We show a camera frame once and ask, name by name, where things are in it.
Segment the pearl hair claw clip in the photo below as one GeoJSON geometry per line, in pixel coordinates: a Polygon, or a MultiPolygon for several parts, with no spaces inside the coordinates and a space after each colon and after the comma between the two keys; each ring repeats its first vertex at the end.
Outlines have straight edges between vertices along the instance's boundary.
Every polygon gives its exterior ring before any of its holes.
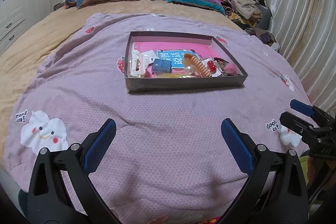
{"type": "Polygon", "coordinates": [[[193,75],[195,73],[195,69],[192,65],[184,67],[184,73],[187,75],[193,75]]]}

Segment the pile of folded clothes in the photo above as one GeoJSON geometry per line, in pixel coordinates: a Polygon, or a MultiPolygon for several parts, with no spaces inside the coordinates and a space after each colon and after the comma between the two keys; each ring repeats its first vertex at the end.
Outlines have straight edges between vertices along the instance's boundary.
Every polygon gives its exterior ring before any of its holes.
{"type": "Polygon", "coordinates": [[[265,0],[219,0],[226,17],[241,29],[267,30],[272,14],[265,0]]]}

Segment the small blue jewelry box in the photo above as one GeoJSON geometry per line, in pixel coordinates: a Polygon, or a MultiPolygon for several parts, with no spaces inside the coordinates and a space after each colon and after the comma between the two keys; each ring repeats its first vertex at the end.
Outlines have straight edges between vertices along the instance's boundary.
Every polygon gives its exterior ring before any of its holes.
{"type": "Polygon", "coordinates": [[[155,59],[151,67],[151,72],[153,74],[170,73],[171,68],[171,61],[164,59],[155,59]]]}

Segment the brown cardboard tray box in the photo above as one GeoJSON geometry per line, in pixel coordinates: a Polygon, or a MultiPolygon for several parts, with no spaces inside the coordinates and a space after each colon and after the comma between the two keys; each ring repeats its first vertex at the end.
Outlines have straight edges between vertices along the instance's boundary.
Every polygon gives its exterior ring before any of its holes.
{"type": "Polygon", "coordinates": [[[240,87],[248,76],[245,69],[218,39],[213,36],[181,32],[131,32],[122,69],[130,93],[240,87]],[[156,78],[156,74],[151,72],[152,64],[150,64],[144,78],[130,77],[133,50],[138,50],[140,53],[153,50],[158,59],[171,61],[171,73],[183,73],[185,76],[178,79],[156,78]],[[225,63],[216,61],[224,76],[212,77],[210,71],[203,65],[202,60],[214,57],[227,61],[225,63]],[[234,63],[238,67],[239,75],[225,74],[224,67],[228,63],[234,63]],[[189,65],[195,69],[193,75],[184,73],[184,67],[189,65]]]}

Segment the white hair claw clip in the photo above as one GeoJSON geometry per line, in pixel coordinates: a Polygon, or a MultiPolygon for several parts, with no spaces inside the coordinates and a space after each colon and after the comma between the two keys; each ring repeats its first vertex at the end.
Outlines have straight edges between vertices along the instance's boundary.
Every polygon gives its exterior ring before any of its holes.
{"type": "Polygon", "coordinates": [[[147,74],[147,68],[153,62],[154,59],[151,56],[133,50],[130,61],[130,77],[144,78],[147,74]]]}

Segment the white striped curtain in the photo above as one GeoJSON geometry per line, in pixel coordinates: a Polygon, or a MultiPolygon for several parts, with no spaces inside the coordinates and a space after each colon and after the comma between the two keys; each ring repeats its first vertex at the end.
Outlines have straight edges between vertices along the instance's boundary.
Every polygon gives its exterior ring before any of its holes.
{"type": "Polygon", "coordinates": [[[270,30],[310,102],[335,112],[335,0],[267,0],[270,30]]]}

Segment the dark red hair clip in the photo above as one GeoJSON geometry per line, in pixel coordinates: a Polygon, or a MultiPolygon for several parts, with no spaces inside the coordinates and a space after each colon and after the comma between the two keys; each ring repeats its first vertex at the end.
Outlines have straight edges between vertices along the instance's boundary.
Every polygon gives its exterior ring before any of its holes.
{"type": "Polygon", "coordinates": [[[214,57],[213,60],[215,60],[217,62],[223,62],[223,63],[227,62],[226,60],[224,60],[224,59],[222,59],[220,57],[214,57]]]}

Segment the pink pompom hair clip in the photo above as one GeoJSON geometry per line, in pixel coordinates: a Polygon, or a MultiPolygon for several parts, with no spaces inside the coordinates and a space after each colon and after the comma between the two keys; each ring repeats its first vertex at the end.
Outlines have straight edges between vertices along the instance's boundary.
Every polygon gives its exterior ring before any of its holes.
{"type": "Polygon", "coordinates": [[[234,63],[228,63],[224,67],[224,72],[225,72],[225,74],[231,75],[231,76],[239,75],[239,69],[234,63]]]}

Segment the stud earrings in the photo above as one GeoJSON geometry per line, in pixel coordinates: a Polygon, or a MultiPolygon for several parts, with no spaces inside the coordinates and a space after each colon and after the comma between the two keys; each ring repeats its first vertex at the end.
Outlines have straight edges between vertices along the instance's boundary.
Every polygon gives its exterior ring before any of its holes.
{"type": "Polygon", "coordinates": [[[154,63],[155,59],[158,59],[158,55],[153,50],[143,52],[142,54],[148,59],[149,65],[154,63]]]}

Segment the purple cartoon print blanket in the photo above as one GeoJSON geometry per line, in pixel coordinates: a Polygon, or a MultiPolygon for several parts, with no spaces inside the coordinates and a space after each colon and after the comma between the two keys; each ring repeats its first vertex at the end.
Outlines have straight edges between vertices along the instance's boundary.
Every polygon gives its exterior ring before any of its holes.
{"type": "Polygon", "coordinates": [[[256,143],[285,152],[281,113],[309,98],[288,62],[241,31],[177,16],[104,15],[87,19],[29,77],[9,119],[4,162],[22,190],[29,188],[37,153],[30,131],[49,129],[63,148],[97,131],[108,119],[117,133],[91,180],[123,223],[171,222],[222,214],[246,176],[221,136],[230,118],[256,143]],[[117,60],[133,31],[168,31],[220,37],[247,71],[242,88],[129,94],[117,60]]]}

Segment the yellow hoop earrings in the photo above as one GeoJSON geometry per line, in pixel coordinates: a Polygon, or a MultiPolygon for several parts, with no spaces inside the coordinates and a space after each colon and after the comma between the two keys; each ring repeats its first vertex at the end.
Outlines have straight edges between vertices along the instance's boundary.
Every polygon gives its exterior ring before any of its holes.
{"type": "Polygon", "coordinates": [[[155,75],[156,78],[160,79],[178,79],[183,78],[184,76],[183,73],[158,73],[155,75]]]}

